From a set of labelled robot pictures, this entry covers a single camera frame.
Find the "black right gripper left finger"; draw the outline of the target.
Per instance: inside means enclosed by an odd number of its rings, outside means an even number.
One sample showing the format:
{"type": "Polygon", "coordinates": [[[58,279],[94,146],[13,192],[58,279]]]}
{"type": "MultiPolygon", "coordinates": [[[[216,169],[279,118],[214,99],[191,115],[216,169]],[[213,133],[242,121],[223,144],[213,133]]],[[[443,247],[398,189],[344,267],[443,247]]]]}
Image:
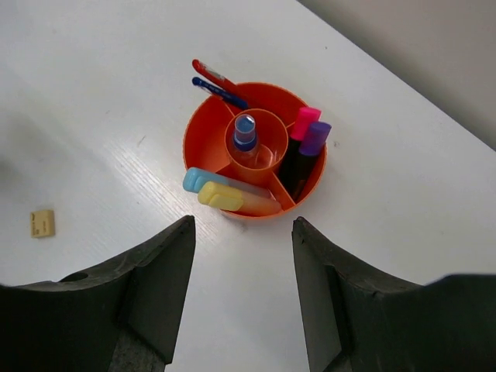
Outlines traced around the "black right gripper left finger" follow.
{"type": "Polygon", "coordinates": [[[174,358],[195,255],[187,215],[60,281],[2,286],[3,371],[162,371],[174,358]]]}

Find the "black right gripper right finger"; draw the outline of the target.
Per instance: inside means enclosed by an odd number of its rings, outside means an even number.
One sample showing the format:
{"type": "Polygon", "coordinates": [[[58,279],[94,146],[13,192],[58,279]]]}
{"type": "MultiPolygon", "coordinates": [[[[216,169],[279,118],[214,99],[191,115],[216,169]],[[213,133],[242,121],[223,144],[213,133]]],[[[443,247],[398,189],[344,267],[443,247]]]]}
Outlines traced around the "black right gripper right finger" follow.
{"type": "Polygon", "coordinates": [[[387,274],[306,219],[292,244],[312,371],[493,371],[495,277],[451,274],[427,285],[387,274]]]}

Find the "yellow glue stick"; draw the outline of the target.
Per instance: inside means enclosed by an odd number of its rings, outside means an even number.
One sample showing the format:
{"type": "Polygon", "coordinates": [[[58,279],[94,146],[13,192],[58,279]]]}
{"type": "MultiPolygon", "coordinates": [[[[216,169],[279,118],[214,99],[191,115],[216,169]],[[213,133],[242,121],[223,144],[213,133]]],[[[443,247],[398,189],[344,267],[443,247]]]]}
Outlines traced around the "yellow glue stick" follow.
{"type": "Polygon", "coordinates": [[[251,216],[277,214],[281,204],[267,197],[242,191],[214,181],[207,181],[198,193],[198,201],[213,208],[251,216]]]}

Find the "purple highlighter marker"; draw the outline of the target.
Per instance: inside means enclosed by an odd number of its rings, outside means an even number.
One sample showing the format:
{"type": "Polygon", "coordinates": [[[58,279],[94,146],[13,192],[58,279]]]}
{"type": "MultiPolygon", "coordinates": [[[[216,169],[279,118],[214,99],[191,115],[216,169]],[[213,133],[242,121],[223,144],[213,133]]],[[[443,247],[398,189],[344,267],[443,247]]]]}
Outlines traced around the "purple highlighter marker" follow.
{"type": "Polygon", "coordinates": [[[326,122],[313,122],[308,127],[288,178],[288,192],[295,202],[315,167],[331,129],[332,126],[326,122]]]}

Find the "small blue-capped glue bottle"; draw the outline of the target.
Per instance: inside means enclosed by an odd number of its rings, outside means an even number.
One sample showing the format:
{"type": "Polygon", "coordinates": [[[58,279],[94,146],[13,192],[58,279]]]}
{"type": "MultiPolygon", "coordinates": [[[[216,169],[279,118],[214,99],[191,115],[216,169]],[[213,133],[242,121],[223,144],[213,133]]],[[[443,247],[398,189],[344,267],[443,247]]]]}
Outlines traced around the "small blue-capped glue bottle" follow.
{"type": "Polygon", "coordinates": [[[249,169],[263,169],[274,162],[274,153],[259,141],[257,124],[251,115],[238,116],[230,140],[230,153],[233,159],[249,169]]]}

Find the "orange round organizer container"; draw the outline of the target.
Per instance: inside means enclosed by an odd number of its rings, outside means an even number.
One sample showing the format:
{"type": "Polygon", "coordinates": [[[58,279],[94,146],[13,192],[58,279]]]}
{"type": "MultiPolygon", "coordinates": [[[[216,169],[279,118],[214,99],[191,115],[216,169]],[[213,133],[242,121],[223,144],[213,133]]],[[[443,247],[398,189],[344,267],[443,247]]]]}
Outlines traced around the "orange round organizer container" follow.
{"type": "Polygon", "coordinates": [[[298,110],[307,105],[293,92],[273,84],[244,82],[239,83],[238,88],[256,102],[249,110],[242,111],[213,96],[203,101],[193,113],[184,132],[184,165],[187,169],[197,167],[266,188],[281,204],[281,211],[272,215],[250,216],[229,211],[224,211],[224,215],[253,221],[277,218],[303,205],[314,193],[326,171],[327,149],[322,149],[297,201],[290,197],[277,177],[279,164],[251,170],[235,162],[228,153],[235,118],[242,114],[254,117],[260,143],[275,152],[278,155],[277,160],[282,161],[298,110]]]}

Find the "pink highlighter marker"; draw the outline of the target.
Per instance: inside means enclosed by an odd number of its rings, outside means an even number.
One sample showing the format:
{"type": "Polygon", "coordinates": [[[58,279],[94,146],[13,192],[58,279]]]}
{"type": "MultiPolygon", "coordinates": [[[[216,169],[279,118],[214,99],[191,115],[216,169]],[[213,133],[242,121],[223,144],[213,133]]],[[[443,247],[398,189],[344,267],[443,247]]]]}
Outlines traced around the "pink highlighter marker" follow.
{"type": "Polygon", "coordinates": [[[288,148],[279,167],[278,178],[286,190],[288,190],[291,167],[301,145],[305,134],[311,123],[319,120],[321,111],[313,107],[302,107],[289,132],[288,148]]]}

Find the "blue gel pen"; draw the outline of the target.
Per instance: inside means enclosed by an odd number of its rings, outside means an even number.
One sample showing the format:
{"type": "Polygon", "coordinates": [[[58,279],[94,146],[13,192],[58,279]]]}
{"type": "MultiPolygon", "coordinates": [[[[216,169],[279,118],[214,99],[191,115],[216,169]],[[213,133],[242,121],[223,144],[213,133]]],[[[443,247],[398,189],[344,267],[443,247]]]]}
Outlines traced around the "blue gel pen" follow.
{"type": "Polygon", "coordinates": [[[194,86],[196,86],[200,89],[203,89],[203,90],[207,91],[208,93],[221,98],[225,103],[233,105],[233,106],[237,107],[238,109],[246,110],[249,108],[249,105],[247,104],[247,102],[244,101],[243,99],[241,99],[240,97],[238,97],[232,93],[229,93],[228,91],[223,90],[223,89],[221,89],[221,88],[219,88],[213,84],[210,84],[207,81],[205,81],[199,77],[193,77],[191,79],[191,82],[194,86]]]}

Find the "red pen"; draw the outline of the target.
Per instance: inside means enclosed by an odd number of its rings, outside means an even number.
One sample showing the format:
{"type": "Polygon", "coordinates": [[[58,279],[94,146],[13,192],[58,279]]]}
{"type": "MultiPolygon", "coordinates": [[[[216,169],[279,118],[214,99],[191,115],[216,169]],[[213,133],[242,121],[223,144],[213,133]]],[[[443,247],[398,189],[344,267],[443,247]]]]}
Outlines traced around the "red pen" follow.
{"type": "Polygon", "coordinates": [[[238,87],[231,82],[229,79],[224,77],[223,75],[219,74],[218,72],[214,71],[212,68],[210,68],[207,64],[201,62],[198,59],[194,59],[191,62],[192,67],[194,70],[201,75],[201,79],[207,81],[210,84],[213,84],[223,90],[228,91],[229,93],[232,93],[244,101],[246,99],[243,97],[243,95],[240,93],[240,90],[238,87]]]}

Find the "small tan eraser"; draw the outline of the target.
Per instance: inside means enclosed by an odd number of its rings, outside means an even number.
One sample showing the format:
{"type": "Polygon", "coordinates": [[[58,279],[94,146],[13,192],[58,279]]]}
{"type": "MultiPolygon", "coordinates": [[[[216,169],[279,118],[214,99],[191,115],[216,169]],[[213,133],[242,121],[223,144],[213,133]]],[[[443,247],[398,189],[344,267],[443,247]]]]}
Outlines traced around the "small tan eraser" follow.
{"type": "Polygon", "coordinates": [[[39,239],[55,235],[54,211],[51,209],[39,210],[30,213],[30,235],[39,239]]]}

